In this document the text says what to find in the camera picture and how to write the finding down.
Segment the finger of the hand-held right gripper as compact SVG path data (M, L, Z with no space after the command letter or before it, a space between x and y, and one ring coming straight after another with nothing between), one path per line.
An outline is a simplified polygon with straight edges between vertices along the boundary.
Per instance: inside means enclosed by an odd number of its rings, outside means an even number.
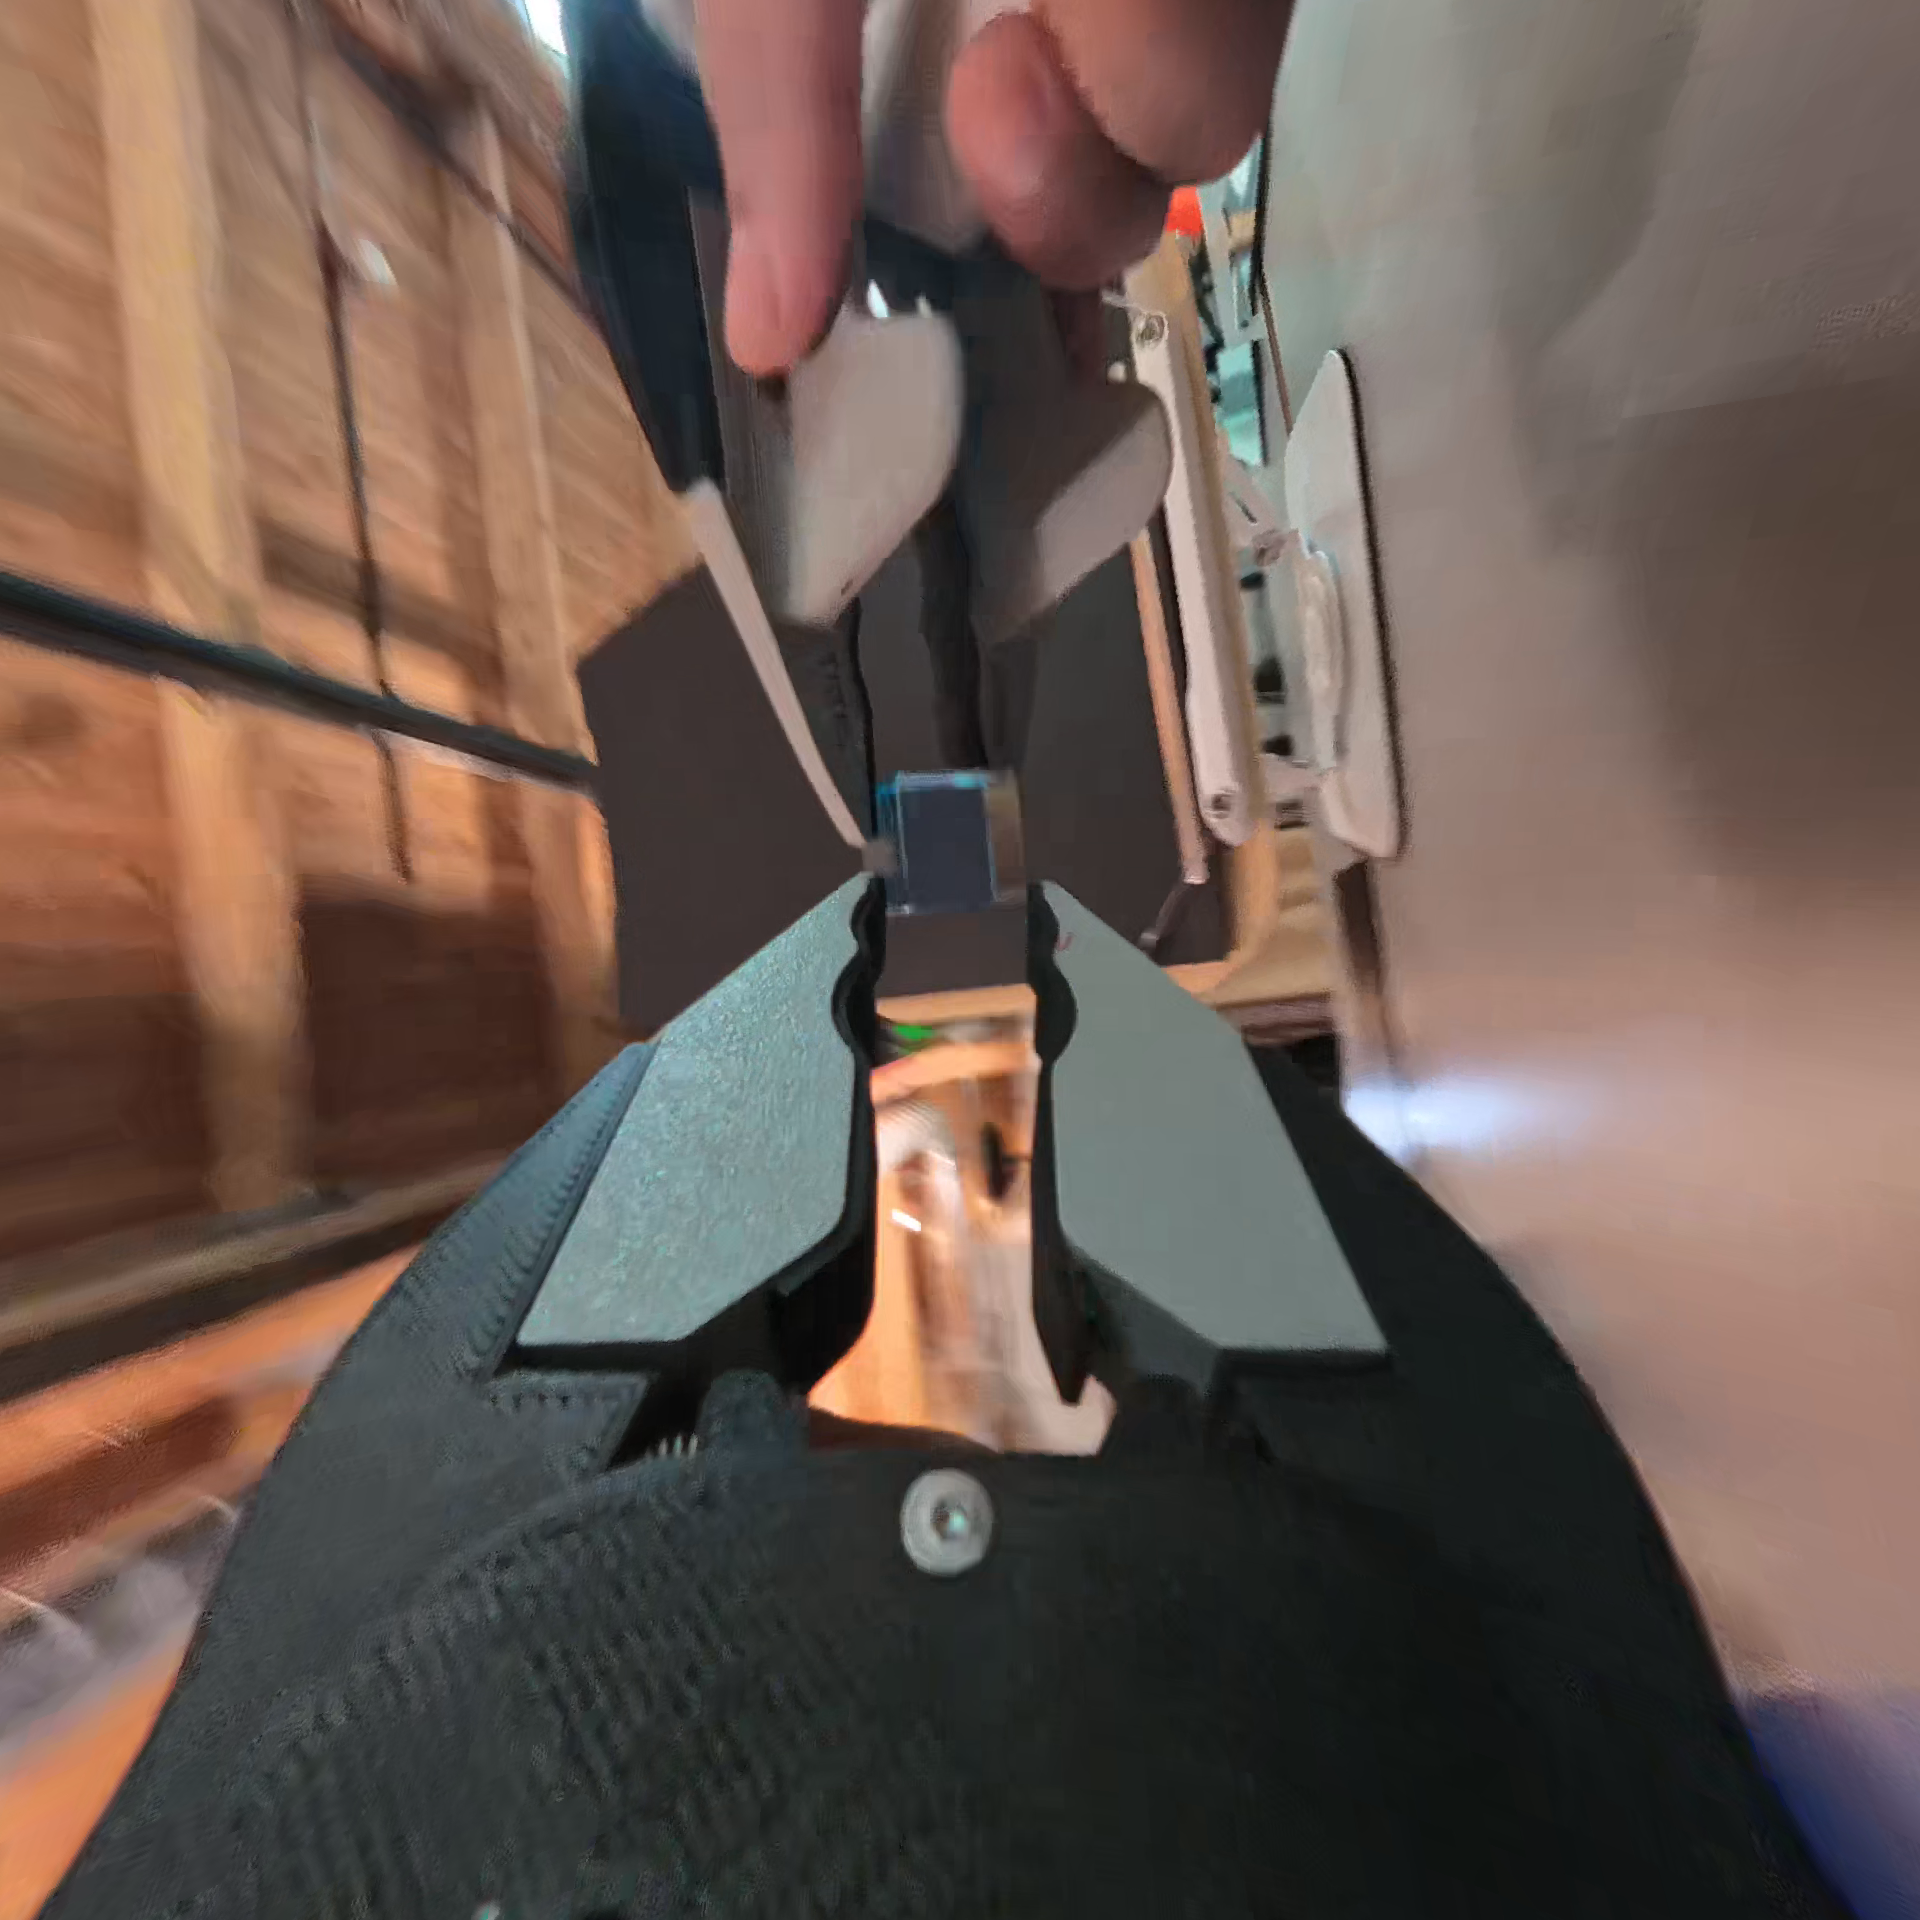
M1026 748L1039 711L1047 632L1041 627L977 645L974 769L988 790L988 816L1002 838L1026 846Z
M743 653L748 654L761 694L767 698L767 708L781 723L786 748L792 751L806 782L824 808L830 828L845 848L857 854L866 877L884 877L884 851L857 825L857 816L836 780L830 776L830 764L809 723L806 705L781 649L781 636L755 586L743 540L737 537L726 496L714 481L701 478L682 492L682 519L698 548L698 558L716 589L716 599L733 622Z

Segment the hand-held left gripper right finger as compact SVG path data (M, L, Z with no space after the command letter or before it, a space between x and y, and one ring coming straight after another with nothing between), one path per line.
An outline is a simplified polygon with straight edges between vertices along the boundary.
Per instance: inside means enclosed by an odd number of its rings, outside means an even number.
M1056 883L1026 896L1039 998L1032 1317L1067 1402L1392 1364L1239 1028Z

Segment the person's right hand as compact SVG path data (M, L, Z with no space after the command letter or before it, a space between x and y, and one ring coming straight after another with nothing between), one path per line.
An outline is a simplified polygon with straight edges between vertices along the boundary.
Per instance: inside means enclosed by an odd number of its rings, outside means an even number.
M958 53L946 130L1002 250L1104 372L1100 290L1148 259L1178 186L1223 179L1272 111L1290 3L1034 3ZM864 8L698 3L733 217L733 363L781 376L832 325L864 204Z

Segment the black monitor with wooden edge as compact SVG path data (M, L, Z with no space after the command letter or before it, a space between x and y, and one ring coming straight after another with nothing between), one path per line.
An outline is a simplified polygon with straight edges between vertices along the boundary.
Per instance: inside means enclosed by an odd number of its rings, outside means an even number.
M1026 874L1137 940L1185 874L1129 558L1092 575L1041 631ZM784 653L850 808L870 772L943 764L914 553L870 583L855 645L786 631ZM578 672L612 848L620 1017L653 1032L862 862L786 748L704 569L607 632ZM1161 961L1254 1028L1327 1022L1327 920L1306 835L1213 851L1209 883L1175 910Z

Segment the dark blue cube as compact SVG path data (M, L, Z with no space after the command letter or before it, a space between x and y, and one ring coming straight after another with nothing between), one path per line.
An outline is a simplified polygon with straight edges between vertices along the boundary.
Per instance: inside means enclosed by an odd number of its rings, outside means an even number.
M877 787L872 808L872 862L889 917L986 914L1026 897L1015 772L899 772Z

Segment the black ceiling rail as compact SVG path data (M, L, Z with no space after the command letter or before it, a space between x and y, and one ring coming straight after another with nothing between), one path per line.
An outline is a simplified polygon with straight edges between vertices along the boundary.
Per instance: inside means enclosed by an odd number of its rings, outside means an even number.
M5 570L5 636L48 654L93 661L255 708L278 708L309 723L437 748L492 772L565 793L593 793L599 780L599 769L582 755L468 723L390 693L350 687L262 649L217 643L143 612L58 589L14 570Z

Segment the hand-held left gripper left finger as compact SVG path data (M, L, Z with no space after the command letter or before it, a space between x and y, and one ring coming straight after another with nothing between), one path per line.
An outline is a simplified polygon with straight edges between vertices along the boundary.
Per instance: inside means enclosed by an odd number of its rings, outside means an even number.
M872 1311L884 934L855 877L660 1028L518 1360L809 1391L847 1355Z

